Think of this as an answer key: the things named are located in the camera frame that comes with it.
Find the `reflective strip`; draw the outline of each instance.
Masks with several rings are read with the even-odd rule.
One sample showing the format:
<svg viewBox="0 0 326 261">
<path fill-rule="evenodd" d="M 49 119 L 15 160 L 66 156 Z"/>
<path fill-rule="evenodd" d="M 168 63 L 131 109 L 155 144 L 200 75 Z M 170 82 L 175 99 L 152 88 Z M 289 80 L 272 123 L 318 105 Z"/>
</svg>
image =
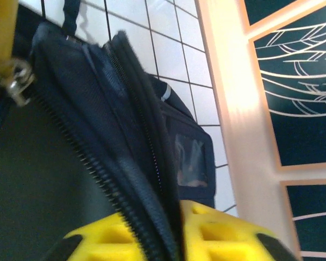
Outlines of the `reflective strip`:
<svg viewBox="0 0 326 261">
<path fill-rule="evenodd" d="M 167 84 L 167 89 L 165 90 L 165 93 L 163 94 L 161 100 L 164 102 L 167 99 L 169 99 L 171 93 L 172 93 L 172 88 L 169 84 Z"/>
</svg>

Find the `grout line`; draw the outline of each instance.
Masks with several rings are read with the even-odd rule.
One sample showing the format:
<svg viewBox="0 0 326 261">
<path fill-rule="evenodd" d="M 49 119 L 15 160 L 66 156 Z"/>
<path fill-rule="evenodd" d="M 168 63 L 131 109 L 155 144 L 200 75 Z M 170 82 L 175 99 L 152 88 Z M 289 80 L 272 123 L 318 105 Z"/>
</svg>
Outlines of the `grout line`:
<svg viewBox="0 0 326 261">
<path fill-rule="evenodd" d="M 174 79 L 174 78 L 165 77 L 165 76 L 162 76 L 162 75 L 160 76 L 160 78 L 167 79 L 167 80 L 175 80 L 176 82 L 188 83 L 188 84 L 193 84 L 193 85 L 196 85 L 196 86 L 199 86 L 199 87 L 204 87 L 204 88 L 212 89 L 212 87 L 210 87 L 210 86 L 206 86 L 206 85 L 202 85 L 202 84 L 198 84 L 198 83 L 191 83 L 191 82 L 188 82 L 186 80 Z"/>
<path fill-rule="evenodd" d="M 193 112 L 194 112 L 195 117 L 196 117 L 196 122 L 198 123 L 196 106 L 195 106 L 195 99 L 193 98 L 193 92 L 192 92 L 192 86 L 191 86 L 191 81 L 190 81 L 189 69 L 187 68 L 186 55 L 185 55 L 185 50 L 184 50 L 183 38 L 181 36 L 180 23 L 179 23 L 179 18 L 178 18 L 178 12 L 176 11 L 176 5 L 174 5 L 174 10 L 175 10 L 175 15 L 176 15 L 176 20 L 178 22 L 178 29 L 179 29 L 179 35 L 180 35 L 180 40 L 181 40 L 181 47 L 183 49 L 183 55 L 184 55 L 184 61 L 185 61 L 185 66 L 186 66 L 187 79 L 189 80 L 189 87 L 190 87 L 190 92 L 191 92 L 191 96 L 192 96 Z"/>
<path fill-rule="evenodd" d="M 148 27 L 149 27 L 150 36 L 151 36 L 151 44 L 152 44 L 152 49 L 153 49 L 154 63 L 156 65 L 157 76 L 158 76 L 158 79 L 159 79 L 159 72 L 158 72 L 156 51 L 155 51 L 154 44 L 153 44 L 153 37 L 152 37 L 152 30 L 151 30 L 151 22 L 150 22 L 150 15 L 148 14 L 147 0 L 145 0 L 145 7 L 146 7 L 146 13 L 147 13 Z"/>
<path fill-rule="evenodd" d="M 227 211 L 230 211 L 232 208 L 235 208 L 237 205 L 235 204 L 235 205 L 233 205 L 233 206 L 231 206 L 231 207 L 229 207 L 229 208 L 226 208 L 223 212 L 227 212 Z"/>
<path fill-rule="evenodd" d="M 124 16 L 118 15 L 118 14 L 112 12 L 112 11 L 108 11 L 108 13 L 109 13 L 109 15 L 113 15 L 113 16 L 119 18 L 119 19 L 125 20 L 125 21 L 127 21 L 127 22 L 129 22 L 129 23 L 135 24 L 136 26 L 139 26 L 139 27 L 141 27 L 141 28 L 144 28 L 144 29 L 149 30 L 148 27 L 143 26 L 142 24 L 139 24 L 139 23 L 137 23 L 137 22 L 134 22 L 134 21 L 132 21 L 132 20 L 130 20 L 130 19 L 128 19 L 128 18 L 125 18 Z"/>
<path fill-rule="evenodd" d="M 175 6 L 176 6 L 177 8 L 179 8 L 181 11 L 184 11 L 185 13 L 188 13 L 189 15 L 193 16 L 195 19 L 198 19 L 197 16 L 191 14 L 190 12 L 188 12 L 188 11 L 186 11 L 185 9 L 181 8 L 180 6 L 178 6 L 178 5 L 176 5 L 176 4 L 175 4 Z"/>
<path fill-rule="evenodd" d="M 166 35 L 166 34 L 160 33 L 160 32 L 158 32 L 158 31 L 156 31 L 156 30 L 154 30 L 154 29 L 150 29 L 150 27 L 151 27 L 150 25 L 149 25 L 149 27 L 143 26 L 142 24 L 139 24 L 139 23 L 137 23 L 137 22 L 134 22 L 134 21 L 132 21 L 132 20 L 130 20 L 130 19 L 128 19 L 128 18 L 125 18 L 125 17 L 123 17 L 123 16 L 121 16 L 121 15 L 118 15 L 118 14 L 112 12 L 112 11 L 104 10 L 104 9 L 100 8 L 99 6 L 97 6 L 97 5 L 94 5 L 94 4 L 92 4 L 92 3 L 87 2 L 86 0 L 81 0 L 81 2 L 84 3 L 84 4 L 87 4 L 87 5 L 89 5 L 89 6 L 91 6 L 91 7 L 93 7 L 93 8 L 96 8 L 96 9 L 98 9 L 98 10 L 100 10 L 100 11 L 103 11 L 103 12 L 105 11 L 105 12 L 106 12 L 106 19 L 107 19 L 107 17 L 108 17 L 109 14 L 110 14 L 110 15 L 113 15 L 113 16 L 116 16 L 117 18 L 120 18 L 120 19 L 122 19 L 122 20 L 125 20 L 125 21 L 127 21 L 127 22 L 129 22 L 129 23 L 135 24 L 136 26 L 140 26 L 141 28 L 144 28 L 144 29 L 147 29 L 147 30 L 151 30 L 153 33 L 156 33 L 156 34 L 162 35 L 162 36 L 164 36 L 164 37 L 167 37 L 167 38 L 169 38 L 170 40 L 173 40 L 173 41 L 175 41 L 175 42 L 183 43 L 184 45 L 186 45 L 186 46 L 188 46 L 188 47 L 191 47 L 191 48 L 193 48 L 193 49 L 195 49 L 195 50 L 197 50 L 197 51 L 200 51 L 200 52 L 202 52 L 202 53 L 205 53 L 205 51 L 203 51 L 203 50 L 201 50 L 201 49 L 198 49 L 197 47 L 194 47 L 194 46 L 191 46 L 191 45 L 189 45 L 189 44 L 187 44 L 187 43 L 185 43 L 185 42 L 182 42 L 182 39 L 181 39 L 181 41 L 179 41 L 179 40 L 174 39 L 174 38 L 172 38 L 172 37 L 170 37 L 170 36 L 168 36 L 168 35 Z"/>
<path fill-rule="evenodd" d="M 110 31 L 110 21 L 109 21 L 109 14 L 108 14 L 108 5 L 106 4 L 106 0 L 104 0 L 104 6 L 105 6 L 105 13 L 106 13 L 106 22 L 108 23 L 109 39 L 111 40 L 111 31 Z"/>
<path fill-rule="evenodd" d="M 41 11 L 43 19 L 46 19 L 46 9 L 45 9 L 45 1 L 41 0 Z"/>
<path fill-rule="evenodd" d="M 215 168 L 216 168 L 216 169 L 219 169 L 219 168 L 221 168 L 221 167 L 226 167 L 226 166 L 228 166 L 228 163 L 223 164 L 223 165 L 220 165 L 220 166 L 216 166 Z"/>
<path fill-rule="evenodd" d="M 177 8 L 179 8 L 181 11 L 184 11 L 185 13 L 188 13 L 190 16 L 193 16 L 194 18 L 198 19 L 198 16 L 195 16 L 194 14 L 191 14 L 190 12 L 188 12 L 187 10 L 183 9 L 182 7 L 178 6 L 175 4 L 175 0 L 173 0 L 173 3 L 168 1 L 168 0 L 165 0 L 166 2 L 170 3 L 170 4 L 173 4 L 175 5 Z"/>
<path fill-rule="evenodd" d="M 93 3 L 90 3 L 90 2 L 88 2 L 87 0 L 81 0 L 81 3 L 83 3 L 83 4 L 87 4 L 87 5 L 89 5 L 90 7 L 93 7 L 93 8 L 95 8 L 95 9 L 98 9 L 98 10 L 100 10 L 100 11 L 106 11 L 105 9 L 103 9 L 103 8 L 101 8 L 101 7 L 99 7 L 99 6 L 97 6 L 96 4 L 93 4 Z"/>
<path fill-rule="evenodd" d="M 201 50 L 201 49 L 198 49 L 197 47 L 194 47 L 194 46 L 192 46 L 192 45 L 189 45 L 189 44 L 187 44 L 187 43 L 185 43 L 185 42 L 183 42 L 183 44 L 184 44 L 185 46 L 188 46 L 189 48 L 195 49 L 195 50 L 200 51 L 200 52 L 202 52 L 202 53 L 205 54 L 205 51 L 203 51 L 203 50 Z"/>
</svg>

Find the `black fabric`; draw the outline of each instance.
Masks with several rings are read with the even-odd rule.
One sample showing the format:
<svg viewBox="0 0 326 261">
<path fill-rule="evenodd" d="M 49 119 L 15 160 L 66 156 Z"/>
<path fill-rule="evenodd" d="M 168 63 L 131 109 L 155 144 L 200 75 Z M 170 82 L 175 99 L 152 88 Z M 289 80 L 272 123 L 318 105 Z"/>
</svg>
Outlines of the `black fabric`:
<svg viewBox="0 0 326 261">
<path fill-rule="evenodd" d="M 257 238 L 275 261 L 298 261 L 278 239 L 261 233 L 257 234 Z"/>
<path fill-rule="evenodd" d="M 82 235 L 63 238 L 40 261 L 67 261 L 82 241 Z"/>
<path fill-rule="evenodd" d="M 74 36 L 76 32 L 76 18 L 80 10 L 81 0 L 65 0 L 63 31 L 66 35 Z"/>
<path fill-rule="evenodd" d="M 12 105 L 0 131 L 0 261 L 40 260 L 114 212 L 49 114 Z"/>
</svg>

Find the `backpack strap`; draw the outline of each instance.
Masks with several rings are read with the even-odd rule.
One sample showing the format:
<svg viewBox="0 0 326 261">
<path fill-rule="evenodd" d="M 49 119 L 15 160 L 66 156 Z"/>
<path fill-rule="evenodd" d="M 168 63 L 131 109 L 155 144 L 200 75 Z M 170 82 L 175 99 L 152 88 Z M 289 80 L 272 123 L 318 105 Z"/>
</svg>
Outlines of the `backpack strap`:
<svg viewBox="0 0 326 261">
<path fill-rule="evenodd" d="M 81 0 L 65 0 L 64 3 L 64 23 L 62 26 L 63 31 L 69 35 L 74 36 L 76 32 L 76 18 L 80 10 Z"/>
</svg>

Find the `dark blue panel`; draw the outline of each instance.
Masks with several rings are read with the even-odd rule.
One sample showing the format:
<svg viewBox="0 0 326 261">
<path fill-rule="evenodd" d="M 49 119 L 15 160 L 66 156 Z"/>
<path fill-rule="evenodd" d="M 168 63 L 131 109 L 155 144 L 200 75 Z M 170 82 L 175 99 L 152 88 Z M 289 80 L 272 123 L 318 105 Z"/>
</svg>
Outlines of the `dark blue panel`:
<svg viewBox="0 0 326 261">
<path fill-rule="evenodd" d="M 281 164 L 326 163 L 326 7 L 255 48 Z"/>
<path fill-rule="evenodd" d="M 249 23 L 254 24 L 295 0 L 245 0 Z"/>
<path fill-rule="evenodd" d="M 326 212 L 326 185 L 287 186 L 292 215 Z"/>
<path fill-rule="evenodd" d="M 302 251 L 326 252 L 326 216 L 295 222 Z"/>
</svg>

